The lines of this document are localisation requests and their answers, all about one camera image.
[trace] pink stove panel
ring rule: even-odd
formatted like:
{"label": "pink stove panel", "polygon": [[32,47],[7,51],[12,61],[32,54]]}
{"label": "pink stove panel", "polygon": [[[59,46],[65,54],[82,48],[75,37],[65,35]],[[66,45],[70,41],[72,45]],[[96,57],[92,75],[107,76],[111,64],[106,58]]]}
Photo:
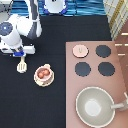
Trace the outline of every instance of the pink stove panel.
{"label": "pink stove panel", "polygon": [[[77,49],[82,50],[79,47],[74,55],[76,45],[84,45],[87,55],[77,54]],[[80,120],[75,106],[78,93],[89,86],[106,90],[115,103],[125,100],[126,87],[114,41],[66,43],[66,128],[90,128]],[[128,111],[116,110],[113,121],[105,128],[128,128]]]}

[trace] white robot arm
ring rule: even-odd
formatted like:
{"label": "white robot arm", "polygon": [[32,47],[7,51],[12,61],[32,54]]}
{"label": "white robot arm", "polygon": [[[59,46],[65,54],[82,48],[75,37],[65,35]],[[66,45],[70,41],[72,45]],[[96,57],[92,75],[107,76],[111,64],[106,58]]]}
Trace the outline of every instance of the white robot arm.
{"label": "white robot arm", "polygon": [[7,21],[0,24],[1,42],[6,44],[4,45],[4,49],[8,49],[8,47],[11,49],[8,52],[2,51],[3,44],[1,43],[0,49],[4,53],[23,53],[24,49],[20,35],[24,35],[30,39],[35,39],[41,35],[42,28],[39,19],[38,2],[37,0],[25,0],[25,2],[28,6],[28,18],[13,14]]}

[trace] bowl rim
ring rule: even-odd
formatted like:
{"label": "bowl rim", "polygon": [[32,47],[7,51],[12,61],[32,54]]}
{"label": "bowl rim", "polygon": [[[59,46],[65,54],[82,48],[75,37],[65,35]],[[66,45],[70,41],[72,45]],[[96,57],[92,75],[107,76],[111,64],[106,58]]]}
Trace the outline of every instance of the bowl rim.
{"label": "bowl rim", "polygon": [[80,93],[77,95],[77,98],[76,98],[76,112],[77,112],[77,115],[79,116],[79,118],[80,118],[85,124],[87,124],[87,125],[90,126],[90,127],[94,127],[94,128],[96,128],[96,127],[98,127],[98,128],[105,127],[105,126],[109,125],[109,124],[112,122],[112,120],[114,119],[114,117],[115,117],[115,109],[113,109],[112,117],[111,117],[111,119],[110,119],[107,123],[105,123],[105,124],[103,124],[103,125],[97,125],[97,126],[96,126],[96,125],[91,125],[91,124],[89,124],[89,123],[86,122],[86,121],[81,117],[81,115],[79,114],[79,110],[78,110],[78,107],[77,107],[78,99],[79,99],[80,95],[81,95],[84,91],[89,90],[89,89],[98,89],[98,90],[103,91],[104,93],[106,93],[106,94],[108,95],[108,97],[109,97],[110,100],[112,101],[112,104],[114,104],[113,98],[112,98],[112,97],[110,96],[110,94],[109,94],[107,91],[105,91],[104,89],[102,89],[102,88],[100,88],[100,87],[94,87],[94,86],[92,86],[92,87],[86,87],[86,88],[84,88],[82,91],[80,91]]}

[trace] stove burner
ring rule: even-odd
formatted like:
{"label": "stove burner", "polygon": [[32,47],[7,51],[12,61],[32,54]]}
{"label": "stove burner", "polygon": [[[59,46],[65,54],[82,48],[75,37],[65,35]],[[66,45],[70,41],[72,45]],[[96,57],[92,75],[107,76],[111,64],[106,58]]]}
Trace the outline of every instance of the stove burner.
{"label": "stove burner", "polygon": [[106,58],[111,54],[111,49],[106,45],[99,45],[96,48],[96,54],[100,57]]}
{"label": "stove burner", "polygon": [[103,76],[112,76],[115,72],[114,66],[109,62],[100,63],[98,70]]}
{"label": "stove burner", "polygon": [[89,64],[87,64],[86,62],[79,62],[75,66],[75,72],[79,76],[82,76],[82,77],[87,76],[89,75],[90,71],[91,71],[91,68]]}

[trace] pot handle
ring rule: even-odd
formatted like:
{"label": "pot handle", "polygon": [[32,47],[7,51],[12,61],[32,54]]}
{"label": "pot handle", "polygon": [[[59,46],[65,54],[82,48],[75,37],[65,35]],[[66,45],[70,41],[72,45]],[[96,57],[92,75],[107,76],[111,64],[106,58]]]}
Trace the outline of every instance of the pot handle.
{"label": "pot handle", "polygon": [[48,67],[48,68],[50,68],[50,67],[51,67],[49,64],[45,64],[44,66],[46,66],[46,67]]}

